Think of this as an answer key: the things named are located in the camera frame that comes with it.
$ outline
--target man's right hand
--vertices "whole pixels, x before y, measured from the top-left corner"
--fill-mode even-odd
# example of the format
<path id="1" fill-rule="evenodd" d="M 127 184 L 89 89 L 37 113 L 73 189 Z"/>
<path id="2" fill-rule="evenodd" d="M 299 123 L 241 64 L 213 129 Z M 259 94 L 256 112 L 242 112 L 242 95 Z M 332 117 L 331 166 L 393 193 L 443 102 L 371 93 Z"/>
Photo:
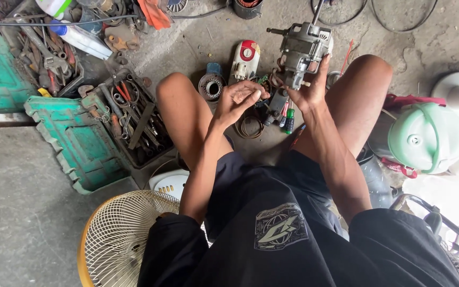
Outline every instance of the man's right hand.
<path id="1" fill-rule="evenodd" d="M 311 86 L 302 86 L 298 91 L 287 88 L 288 95 L 302 113 L 308 112 L 325 101 L 325 83 L 327 82 L 328 63 L 330 54 L 323 57 L 319 63 L 318 72 L 314 75 Z"/>

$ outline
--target adjustable wrench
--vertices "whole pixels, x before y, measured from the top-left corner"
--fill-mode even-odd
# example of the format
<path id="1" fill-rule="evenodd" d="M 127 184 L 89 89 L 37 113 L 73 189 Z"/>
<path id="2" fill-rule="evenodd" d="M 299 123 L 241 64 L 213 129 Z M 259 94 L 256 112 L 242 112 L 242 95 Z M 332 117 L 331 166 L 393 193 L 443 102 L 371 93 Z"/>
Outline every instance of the adjustable wrench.
<path id="1" fill-rule="evenodd" d="M 24 19 L 16 20 L 17 23 L 27 23 Z M 35 33 L 33 28 L 30 26 L 20 26 L 20 28 L 26 33 L 29 40 L 35 44 L 35 46 L 42 52 L 43 55 L 43 67 L 47 70 L 51 70 L 56 75 L 60 75 L 58 68 L 61 69 L 62 74 L 67 73 L 68 63 L 67 61 L 60 59 L 59 57 L 53 55 L 42 43 L 38 35 Z"/>

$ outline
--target knee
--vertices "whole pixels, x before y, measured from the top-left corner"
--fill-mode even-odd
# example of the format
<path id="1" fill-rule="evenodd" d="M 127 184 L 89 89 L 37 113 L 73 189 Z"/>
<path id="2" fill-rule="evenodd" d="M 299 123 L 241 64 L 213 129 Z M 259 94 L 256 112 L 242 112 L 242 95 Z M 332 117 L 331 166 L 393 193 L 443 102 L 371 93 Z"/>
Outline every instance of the knee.
<path id="1" fill-rule="evenodd" d="M 392 78 L 393 69 L 391 65 L 379 56 L 363 55 L 355 59 L 353 63 L 375 75 L 382 75 L 386 79 Z"/>
<path id="2" fill-rule="evenodd" d="M 175 93 L 172 92 L 178 90 L 178 87 L 182 86 L 186 81 L 189 82 L 190 80 L 182 73 L 175 72 L 169 74 L 159 82 L 155 89 L 157 100 L 163 100 L 174 95 Z"/>

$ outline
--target man's hand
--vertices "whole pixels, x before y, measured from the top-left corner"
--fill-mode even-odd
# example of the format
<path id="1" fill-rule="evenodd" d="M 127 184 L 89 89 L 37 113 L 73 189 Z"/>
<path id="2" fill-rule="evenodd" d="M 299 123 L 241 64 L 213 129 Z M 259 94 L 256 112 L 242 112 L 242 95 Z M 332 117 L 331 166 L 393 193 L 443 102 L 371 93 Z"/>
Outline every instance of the man's hand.
<path id="1" fill-rule="evenodd" d="M 302 86 L 298 91 L 289 88 L 287 89 L 290 98 L 302 113 L 309 111 L 311 108 L 316 107 L 322 101 L 325 101 L 325 83 L 327 82 L 329 60 L 330 54 L 327 54 L 323 57 L 322 61 L 319 63 L 318 72 L 316 75 L 314 75 L 312 81 L 310 81 L 310 87 Z M 309 70 L 311 71 L 315 68 L 316 66 L 309 66 Z"/>
<path id="2" fill-rule="evenodd" d="M 245 110 L 259 98 L 267 99 L 270 94 L 258 83 L 241 81 L 222 89 L 222 95 L 213 117 L 213 124 L 223 130 L 236 123 Z"/>

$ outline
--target plastic bottle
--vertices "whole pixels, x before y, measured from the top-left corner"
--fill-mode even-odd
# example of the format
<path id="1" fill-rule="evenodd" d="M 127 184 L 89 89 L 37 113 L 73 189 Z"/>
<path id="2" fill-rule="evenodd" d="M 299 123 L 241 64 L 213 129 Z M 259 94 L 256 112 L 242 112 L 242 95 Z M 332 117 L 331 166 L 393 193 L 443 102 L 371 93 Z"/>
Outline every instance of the plastic bottle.
<path id="1" fill-rule="evenodd" d="M 37 5 L 47 14 L 56 19 L 63 19 L 65 9 L 72 0 L 35 0 Z"/>
<path id="2" fill-rule="evenodd" d="M 68 21 L 52 20 L 51 23 L 68 23 Z M 97 36 L 77 26 L 50 26 L 50 29 L 70 45 L 99 59 L 107 60 L 113 53 Z"/>

